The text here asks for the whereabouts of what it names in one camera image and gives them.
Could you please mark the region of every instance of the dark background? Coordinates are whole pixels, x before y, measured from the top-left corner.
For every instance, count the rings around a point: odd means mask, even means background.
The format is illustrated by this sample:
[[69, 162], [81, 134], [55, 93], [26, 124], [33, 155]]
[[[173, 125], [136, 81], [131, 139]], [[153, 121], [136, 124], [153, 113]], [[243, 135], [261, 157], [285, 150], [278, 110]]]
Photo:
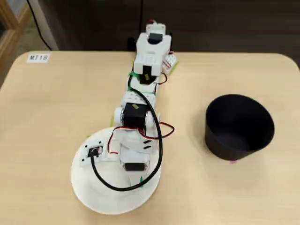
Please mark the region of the dark background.
[[[60, 50], [127, 50], [140, 0], [39, 0]], [[175, 51], [282, 53], [300, 65], [299, 0], [144, 0]]]
[[5, 32], [5, 26], [4, 24], [0, 21], [0, 38], [2, 37], [2, 35], [4, 34]]

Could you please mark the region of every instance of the floor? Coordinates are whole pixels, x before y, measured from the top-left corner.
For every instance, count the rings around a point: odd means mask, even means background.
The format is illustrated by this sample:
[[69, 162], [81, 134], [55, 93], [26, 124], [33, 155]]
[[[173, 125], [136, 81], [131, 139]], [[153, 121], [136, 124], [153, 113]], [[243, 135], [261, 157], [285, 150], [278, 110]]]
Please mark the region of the floor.
[[29, 51], [44, 51], [48, 50], [42, 42], [33, 18], [30, 19], [27, 28], [23, 32], [13, 54], [8, 59], [5, 69], [0, 73], [0, 86], [2, 85], [5, 77], [7, 76], [13, 62], [23, 53]]

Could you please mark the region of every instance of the black cable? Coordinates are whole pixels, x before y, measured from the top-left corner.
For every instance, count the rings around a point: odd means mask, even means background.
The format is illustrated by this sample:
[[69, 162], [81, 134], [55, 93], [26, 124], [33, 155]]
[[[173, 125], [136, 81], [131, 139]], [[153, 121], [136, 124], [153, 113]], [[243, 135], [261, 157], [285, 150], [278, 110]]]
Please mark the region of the black cable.
[[167, 77], [167, 74], [165, 74], [164, 72], [161, 72], [163, 75], [165, 75], [165, 80], [161, 83], [157, 83], [158, 85], [161, 85], [163, 83], [166, 83], [168, 81], [168, 77]]
[[[172, 126], [171, 124], [167, 124], [167, 123], [164, 123], [164, 122], [159, 122], [159, 124], [165, 125], [165, 126], [167, 126], [167, 127], [169, 127], [169, 128], [172, 129], [168, 134], [163, 135], [163, 136], [162, 136], [162, 139], [164, 139], [164, 138], [170, 136], [170, 135], [173, 134], [173, 132], [175, 131], [175, 127]], [[149, 136], [146, 136], [146, 134], [143, 134], [143, 131], [142, 131], [142, 130], [138, 129], [138, 131], [140, 132], [141, 136], [143, 136], [144, 138], [151, 139], [151, 140], [158, 140], [158, 137], [149, 137]]]
[[33, 9], [32, 9], [32, 6], [31, 6], [29, 0], [27, 0], [27, 3], [28, 3], [28, 6], [29, 6], [29, 8], [30, 8], [30, 10], [31, 10], [32, 17], [33, 17], [34, 22], [35, 22], [35, 24], [36, 24], [36, 27], [37, 27], [37, 31], [38, 31], [39, 36], [41, 37], [43, 43], [48, 47], [48, 49], [49, 49], [50, 51], [52, 51], [52, 48], [47, 44], [47, 42], [46, 42], [45, 39], [43, 38], [43, 35], [42, 35], [42, 33], [41, 33], [41, 30], [39, 29], [39, 26], [38, 26], [38, 21], [37, 21], [37, 19], [36, 19], [36, 16], [34, 15], [34, 12], [33, 12]]
[[140, 33], [142, 32], [143, 9], [144, 9], [144, 0], [141, 0], [139, 35], [140, 35]]
[[131, 79], [132, 79], [132, 76], [129, 77], [128, 79], [128, 87], [131, 91], [135, 92], [136, 94], [138, 94], [147, 104], [147, 106], [149, 107], [152, 115], [153, 115], [153, 119], [154, 119], [154, 122], [155, 122], [155, 125], [156, 125], [156, 129], [157, 129], [157, 135], [158, 135], [158, 146], [159, 146], [159, 156], [158, 156], [158, 162], [157, 162], [157, 165], [156, 167], [154, 168], [154, 170], [152, 171], [152, 173], [150, 173], [150, 175], [144, 179], [143, 181], [141, 181], [140, 183], [136, 184], [136, 185], [133, 185], [133, 186], [130, 186], [130, 187], [115, 187], [115, 186], [112, 186], [110, 185], [109, 183], [107, 183], [101, 176], [100, 174], [98, 173], [97, 169], [96, 169], [96, 166], [95, 166], [95, 161], [94, 161], [94, 157], [90, 157], [90, 162], [92, 164], [92, 168], [93, 168], [93, 171], [95, 173], [95, 175], [97, 176], [97, 178], [105, 185], [107, 186], [108, 188], [114, 190], [114, 191], [131, 191], [131, 190], [134, 190], [134, 189], [137, 189], [143, 185], [145, 185], [146, 183], [148, 183], [148, 181], [151, 180], [151, 178], [158, 172], [159, 168], [160, 168], [160, 165], [162, 163], [162, 160], [163, 160], [163, 139], [162, 139], [162, 134], [161, 134], [161, 130], [160, 130], [160, 126], [159, 126], [159, 121], [158, 121], [158, 118], [155, 114], [155, 111], [151, 105], [151, 103], [148, 101], [148, 99], [140, 92], [138, 91], [137, 89], [134, 89], [130, 86], [130, 83], [131, 83]]
[[169, 35], [171, 36], [171, 45], [170, 45], [170, 51], [172, 51], [172, 47], [173, 47], [173, 34], [172, 32], [169, 33]]

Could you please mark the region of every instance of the red wire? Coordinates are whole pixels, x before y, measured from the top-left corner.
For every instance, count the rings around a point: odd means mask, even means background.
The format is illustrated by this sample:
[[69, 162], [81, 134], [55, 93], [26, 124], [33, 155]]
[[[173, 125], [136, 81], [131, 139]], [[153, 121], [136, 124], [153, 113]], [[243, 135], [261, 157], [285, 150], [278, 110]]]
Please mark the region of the red wire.
[[[167, 124], [167, 123], [164, 123], [164, 122], [159, 122], [159, 124], [162, 124], [162, 125], [165, 125], [169, 128], [172, 129], [172, 131], [164, 136], [162, 136], [162, 138], [166, 138], [168, 136], [170, 136], [174, 131], [175, 131], [175, 127], [173, 127], [172, 125], [170, 124]], [[144, 137], [144, 138], [147, 138], [147, 139], [151, 139], [151, 140], [158, 140], [158, 137], [149, 137], [149, 136], [146, 136], [142, 133], [142, 130], [138, 129], [138, 128], [131, 128], [131, 127], [116, 127], [115, 129], [113, 129], [112, 131], [112, 135], [110, 136], [110, 138], [108, 139], [108, 143], [107, 143], [107, 152], [109, 154], [118, 154], [118, 152], [116, 151], [109, 151], [109, 148], [110, 148], [110, 143], [111, 143], [111, 140], [112, 140], [112, 137], [113, 137], [113, 133], [115, 130], [117, 129], [128, 129], [128, 130], [138, 130], [139, 133]]]
[[159, 85], [161, 85], [161, 84], [163, 84], [163, 83], [166, 83], [167, 81], [168, 81], [168, 77], [167, 77], [167, 75], [165, 74], [165, 73], [163, 73], [163, 72], [161, 72], [163, 75], [165, 75], [165, 80], [164, 80], [164, 82], [161, 82], [161, 83], [157, 83], [157, 84], [159, 84]]
[[166, 66], [166, 67], [168, 67], [168, 68], [171, 68], [171, 67], [172, 67], [172, 66], [171, 66], [171, 64], [170, 64], [170, 63], [168, 63], [168, 62], [167, 62], [167, 61], [165, 61], [165, 60], [163, 61], [163, 63], [164, 63], [164, 64], [165, 64], [165, 66]]
[[[173, 127], [172, 125], [168, 124], [168, 123], [164, 123], [164, 122], [159, 122], [159, 124], [162, 124], [162, 125], [165, 125], [169, 128], [172, 129], [172, 131], [164, 136], [162, 136], [162, 138], [166, 138], [168, 136], [170, 136], [171, 134], [173, 134], [173, 132], [175, 131], [175, 127]], [[143, 134], [142, 130], [141, 129], [138, 129], [138, 131], [140, 132], [140, 134], [144, 137], [144, 138], [147, 138], [147, 139], [151, 139], [151, 140], [158, 140], [158, 137], [149, 137], [149, 136], [146, 136], [145, 134]]]
[[153, 19], [150, 19], [150, 20], [148, 20], [147, 24], [148, 24], [148, 23], [156, 23], [156, 21], [153, 20]]
[[118, 152], [116, 152], [116, 151], [111, 151], [111, 152], [109, 151], [110, 143], [111, 143], [111, 140], [112, 140], [112, 137], [113, 137], [113, 133], [114, 133], [114, 131], [117, 130], [117, 129], [137, 130], [137, 128], [131, 128], [131, 127], [115, 127], [115, 129], [113, 129], [112, 135], [111, 135], [110, 138], [108, 139], [108, 143], [107, 143], [107, 152], [108, 152], [109, 154], [118, 154]]

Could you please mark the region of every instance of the black bowl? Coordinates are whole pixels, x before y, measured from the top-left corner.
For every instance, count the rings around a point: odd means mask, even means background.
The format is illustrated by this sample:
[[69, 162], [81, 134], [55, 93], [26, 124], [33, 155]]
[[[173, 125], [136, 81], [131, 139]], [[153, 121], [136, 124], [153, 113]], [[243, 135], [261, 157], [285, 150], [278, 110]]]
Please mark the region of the black bowl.
[[206, 110], [206, 145], [225, 160], [238, 160], [263, 149], [274, 131], [269, 112], [243, 95], [220, 96]]

